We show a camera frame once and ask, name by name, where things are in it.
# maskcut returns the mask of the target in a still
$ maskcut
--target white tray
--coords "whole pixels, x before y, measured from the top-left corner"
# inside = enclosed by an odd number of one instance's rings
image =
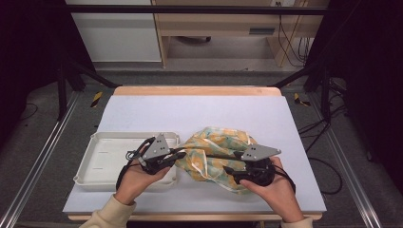
[[[179,136],[162,132],[169,147],[176,147]],[[160,132],[97,132],[91,136],[86,153],[74,181],[89,191],[116,191],[116,181],[127,164],[127,151],[137,149],[144,140]],[[176,166],[172,166],[162,180],[151,184],[145,191],[166,189],[176,182]]]

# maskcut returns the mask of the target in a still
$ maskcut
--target person's right hand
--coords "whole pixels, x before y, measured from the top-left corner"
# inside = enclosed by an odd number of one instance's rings
[[[272,157],[271,161],[274,165],[282,168],[278,157]],[[265,187],[259,186],[249,180],[241,180],[240,184],[262,197],[285,222],[291,223],[304,219],[293,188],[290,182],[284,177],[275,175],[273,182]]]

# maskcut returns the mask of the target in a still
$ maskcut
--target floral cloth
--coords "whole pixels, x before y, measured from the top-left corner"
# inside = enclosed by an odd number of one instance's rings
[[[250,191],[236,184],[234,178],[222,168],[228,166],[234,170],[243,170],[243,161],[208,158],[206,155],[235,157],[234,151],[244,151],[250,143],[257,142],[244,131],[206,127],[181,145],[185,148],[186,156],[175,164],[186,170],[195,181],[213,181],[233,193],[246,194]]]

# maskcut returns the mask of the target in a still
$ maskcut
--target wrist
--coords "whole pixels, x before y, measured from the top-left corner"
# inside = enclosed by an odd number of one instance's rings
[[[119,203],[124,204],[124,205],[133,205],[134,203],[134,198],[130,197],[127,194],[123,194],[122,192],[116,192],[116,194],[113,196]]]

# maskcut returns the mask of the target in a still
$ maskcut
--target beige sleeve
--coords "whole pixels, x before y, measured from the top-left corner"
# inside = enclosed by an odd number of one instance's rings
[[[304,220],[286,223],[284,221],[281,222],[281,228],[312,228],[312,218],[306,218]]]
[[[110,197],[103,209],[94,211],[91,218],[80,226],[80,228],[125,228],[127,220],[136,208],[133,205],[124,205],[113,196]]]

